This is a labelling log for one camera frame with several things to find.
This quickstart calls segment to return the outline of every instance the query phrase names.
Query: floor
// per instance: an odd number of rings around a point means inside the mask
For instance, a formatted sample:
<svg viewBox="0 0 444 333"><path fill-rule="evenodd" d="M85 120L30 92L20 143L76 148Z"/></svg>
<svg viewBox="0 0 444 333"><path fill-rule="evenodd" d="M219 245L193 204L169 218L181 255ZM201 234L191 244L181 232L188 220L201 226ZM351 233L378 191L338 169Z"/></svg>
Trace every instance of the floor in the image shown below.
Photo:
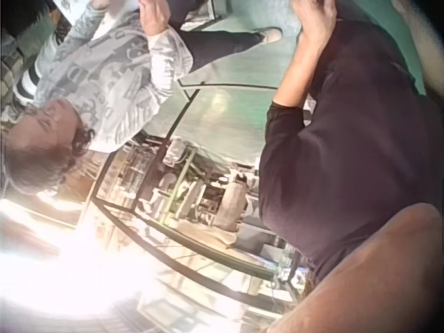
<svg viewBox="0 0 444 333"><path fill-rule="evenodd" d="M424 92L418 55L410 32L389 0L356 0L398 42L420 92ZM220 60L183 81L186 84L244 83L277 87L296 48L300 24L289 0L215 0L226 17L208 30L249 31L278 26L284 39L272 45ZM254 164L264 145L266 111L273 92L206 89L200 92L176 130L176 135L227 159ZM179 91L145 127L153 135L165 135L185 100Z"/></svg>

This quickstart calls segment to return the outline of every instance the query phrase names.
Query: dark sweater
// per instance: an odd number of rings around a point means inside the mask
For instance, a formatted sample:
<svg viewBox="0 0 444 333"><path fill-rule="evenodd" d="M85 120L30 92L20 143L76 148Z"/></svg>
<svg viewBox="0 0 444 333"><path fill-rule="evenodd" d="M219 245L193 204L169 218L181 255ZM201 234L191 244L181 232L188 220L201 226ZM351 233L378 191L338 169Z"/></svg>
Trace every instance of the dark sweater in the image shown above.
<svg viewBox="0 0 444 333"><path fill-rule="evenodd" d="M260 165L263 222L314 266L318 282L415 203L442 212L443 122L418 95L382 29L338 22L316 70L318 104L273 104Z"/></svg>

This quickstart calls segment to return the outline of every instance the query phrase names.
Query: white shoe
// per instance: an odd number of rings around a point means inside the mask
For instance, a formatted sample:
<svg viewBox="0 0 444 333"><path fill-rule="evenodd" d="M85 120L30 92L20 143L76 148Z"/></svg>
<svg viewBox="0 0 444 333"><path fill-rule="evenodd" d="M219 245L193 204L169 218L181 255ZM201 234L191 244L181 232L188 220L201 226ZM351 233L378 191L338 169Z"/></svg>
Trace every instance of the white shoe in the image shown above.
<svg viewBox="0 0 444 333"><path fill-rule="evenodd" d="M264 40L262 40L260 44L270 44L278 42L283 37L282 30L280 30L279 28L263 28L254 31L264 36Z"/></svg>

